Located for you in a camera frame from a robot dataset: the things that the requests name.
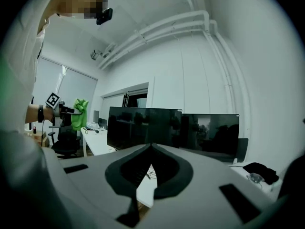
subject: white desk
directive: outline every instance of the white desk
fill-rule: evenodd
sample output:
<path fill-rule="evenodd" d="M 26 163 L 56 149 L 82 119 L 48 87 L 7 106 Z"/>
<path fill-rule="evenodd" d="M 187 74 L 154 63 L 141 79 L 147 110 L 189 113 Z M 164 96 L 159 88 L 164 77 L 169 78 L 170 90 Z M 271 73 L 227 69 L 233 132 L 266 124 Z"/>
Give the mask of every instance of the white desk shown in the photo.
<path fill-rule="evenodd" d="M 253 163 L 253 162 L 242 162 L 242 163 L 237 163 L 235 165 L 232 165 L 232 167 L 230 167 L 232 170 L 234 170 L 236 173 L 238 173 L 239 175 L 241 175 L 243 178 L 248 180 L 247 175 L 249 175 L 249 173 L 243 169 L 242 167 Z M 268 185 L 265 182 L 261 182 L 260 184 L 256 184 L 252 181 L 249 180 L 249 182 L 251 184 L 253 184 L 253 186 L 257 186 L 259 189 L 261 189 L 272 201 L 276 201 L 277 197 L 280 193 L 281 190 L 281 186 L 282 186 L 282 179 L 278 179 L 278 181 L 274 182 L 272 185 Z"/>
<path fill-rule="evenodd" d="M 85 133 L 85 130 L 81 129 L 81 133 L 83 136 L 83 146 L 84 146 L 84 156 L 87 156 L 86 152 L 86 144 L 88 144 L 90 150 L 92 153 L 96 155 L 104 155 L 111 152 L 115 152 L 115 149 L 111 146 L 107 145 L 107 131 L 100 130 L 99 133 L 95 133 L 95 131 L 88 131 L 88 134 Z M 245 166 L 250 164 L 251 162 L 246 163 L 237 163 L 235 166 Z M 242 167 L 231 167 L 232 170 L 237 172 L 239 175 L 241 175 L 243 178 L 248 179 L 247 175 L 249 174 L 247 171 L 245 171 Z M 153 171 L 153 167 L 151 166 L 149 169 L 149 173 Z M 142 183 L 139 185 L 137 189 L 137 200 L 144 204 L 147 207 L 153 206 L 153 195 L 154 190 L 157 188 L 157 178 L 156 176 L 151 175 L 151 179 L 149 179 L 147 176 L 144 177 Z M 272 185 L 268 185 L 265 182 L 262 182 L 261 185 L 255 184 L 252 181 L 249 181 L 249 183 L 252 183 L 253 186 L 259 187 L 269 198 L 271 198 L 273 201 L 276 201 L 278 194 L 280 192 L 280 188 L 282 185 L 282 180 L 279 179 L 277 182 L 273 183 Z"/>
<path fill-rule="evenodd" d="M 114 152 L 115 149 L 107 145 L 107 131 L 99 129 L 99 133 L 95 131 L 88 131 L 86 134 L 85 130 L 81 129 L 82 133 L 82 144 L 84 150 L 84 157 L 87 157 L 86 144 L 88 144 L 93 155 L 104 155 Z"/>
<path fill-rule="evenodd" d="M 87 156 L 86 144 L 89 146 L 94 156 L 115 152 L 113 147 L 107 145 L 106 130 L 102 131 L 102 129 L 99 129 L 99 133 L 96 133 L 95 131 L 88 131 L 88 134 L 86 134 L 85 130 L 81 129 L 81 133 L 84 157 Z M 152 178 L 149 179 L 147 176 L 145 176 L 137 189 L 137 200 L 149 208 L 153 206 L 153 194 L 154 190 L 158 186 L 156 176 L 151 175 L 151 177 Z"/>

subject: black camera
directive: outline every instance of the black camera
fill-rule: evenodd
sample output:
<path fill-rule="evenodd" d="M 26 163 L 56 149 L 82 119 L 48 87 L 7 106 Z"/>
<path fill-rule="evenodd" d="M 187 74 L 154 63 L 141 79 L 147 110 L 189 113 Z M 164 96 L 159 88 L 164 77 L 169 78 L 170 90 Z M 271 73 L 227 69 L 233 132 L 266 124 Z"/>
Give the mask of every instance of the black camera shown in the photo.
<path fill-rule="evenodd" d="M 107 21 L 110 21 L 112 19 L 113 9 L 108 8 L 104 10 L 102 13 L 97 14 L 96 16 L 96 24 L 102 25 Z"/>

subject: black cloth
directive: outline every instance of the black cloth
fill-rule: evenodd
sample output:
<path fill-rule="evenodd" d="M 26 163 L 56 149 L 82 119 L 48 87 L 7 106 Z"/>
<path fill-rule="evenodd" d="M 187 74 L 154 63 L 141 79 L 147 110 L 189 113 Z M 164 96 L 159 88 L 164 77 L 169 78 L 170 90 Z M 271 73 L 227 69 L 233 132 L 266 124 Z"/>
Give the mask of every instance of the black cloth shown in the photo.
<path fill-rule="evenodd" d="M 257 173 L 262 178 L 264 178 L 265 182 L 269 185 L 276 182 L 278 180 L 278 176 L 276 175 L 276 171 L 267 168 L 266 166 L 259 163 L 251 163 L 243 167 L 249 173 Z"/>

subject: black monitor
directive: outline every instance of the black monitor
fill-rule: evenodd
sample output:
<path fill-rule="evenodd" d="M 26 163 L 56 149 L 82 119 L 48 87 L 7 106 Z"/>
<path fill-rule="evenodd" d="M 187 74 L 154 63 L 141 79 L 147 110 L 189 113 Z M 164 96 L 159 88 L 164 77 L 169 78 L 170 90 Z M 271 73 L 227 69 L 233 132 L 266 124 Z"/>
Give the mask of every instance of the black monitor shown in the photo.
<path fill-rule="evenodd" d="M 103 127 L 105 130 L 107 130 L 107 120 L 99 118 L 99 127 Z"/>
<path fill-rule="evenodd" d="M 183 114 L 180 148 L 232 162 L 238 148 L 238 114 Z"/>
<path fill-rule="evenodd" d="M 177 109 L 110 107 L 107 144 L 117 149 L 148 143 L 179 147 L 181 115 Z"/>

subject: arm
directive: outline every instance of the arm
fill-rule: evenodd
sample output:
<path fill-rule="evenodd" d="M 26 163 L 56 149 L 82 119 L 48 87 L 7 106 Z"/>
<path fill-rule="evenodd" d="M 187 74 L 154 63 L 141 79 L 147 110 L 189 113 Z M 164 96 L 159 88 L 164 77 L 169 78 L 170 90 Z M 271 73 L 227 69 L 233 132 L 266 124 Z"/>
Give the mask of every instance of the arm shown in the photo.
<path fill-rule="evenodd" d="M 25 117 L 25 123 L 31 123 L 38 121 L 38 108 L 39 105 L 30 104 L 28 106 L 27 114 Z M 45 120 L 52 122 L 53 119 L 53 109 L 50 107 L 43 107 L 43 115 Z"/>

